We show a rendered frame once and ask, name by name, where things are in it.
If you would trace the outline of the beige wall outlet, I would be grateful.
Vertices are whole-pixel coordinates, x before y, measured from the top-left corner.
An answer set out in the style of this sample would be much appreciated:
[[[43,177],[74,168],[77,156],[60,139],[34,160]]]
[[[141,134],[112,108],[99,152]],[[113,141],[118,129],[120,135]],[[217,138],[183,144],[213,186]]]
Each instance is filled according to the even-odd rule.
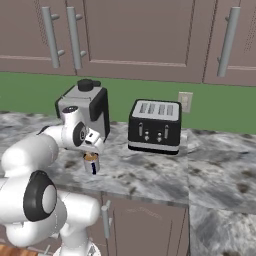
[[[182,111],[189,113],[192,104],[193,93],[192,92],[179,92],[178,101],[182,105]]]

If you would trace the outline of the wide brown wall cupboard door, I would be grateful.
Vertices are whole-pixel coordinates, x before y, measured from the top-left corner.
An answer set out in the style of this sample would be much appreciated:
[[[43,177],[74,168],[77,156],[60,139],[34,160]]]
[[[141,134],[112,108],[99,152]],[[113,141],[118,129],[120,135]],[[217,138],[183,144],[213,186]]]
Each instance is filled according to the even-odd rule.
[[[216,0],[67,0],[80,76],[202,81]]]

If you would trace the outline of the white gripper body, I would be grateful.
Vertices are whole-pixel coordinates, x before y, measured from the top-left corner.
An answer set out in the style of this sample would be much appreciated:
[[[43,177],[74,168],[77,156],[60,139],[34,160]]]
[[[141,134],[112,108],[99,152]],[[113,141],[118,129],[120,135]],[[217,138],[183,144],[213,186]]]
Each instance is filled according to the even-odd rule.
[[[87,151],[102,154],[104,150],[104,142],[97,131],[90,130],[85,137]]]

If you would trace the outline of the black and silver toaster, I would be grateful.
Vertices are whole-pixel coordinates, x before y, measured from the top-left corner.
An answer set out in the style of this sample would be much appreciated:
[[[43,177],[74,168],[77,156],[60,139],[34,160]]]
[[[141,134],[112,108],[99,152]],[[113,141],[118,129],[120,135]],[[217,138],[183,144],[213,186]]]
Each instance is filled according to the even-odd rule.
[[[137,99],[128,122],[128,148],[177,154],[181,138],[182,105],[176,101]]]

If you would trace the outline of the silver and black coffee machine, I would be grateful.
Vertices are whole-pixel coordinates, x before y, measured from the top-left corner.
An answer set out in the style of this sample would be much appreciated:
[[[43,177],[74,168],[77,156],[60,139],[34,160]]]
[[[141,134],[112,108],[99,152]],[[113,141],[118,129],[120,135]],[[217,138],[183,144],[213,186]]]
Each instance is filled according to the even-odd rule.
[[[110,133],[108,92],[100,81],[81,79],[55,101],[57,117],[68,106],[77,106],[85,124],[100,133],[105,141]]]

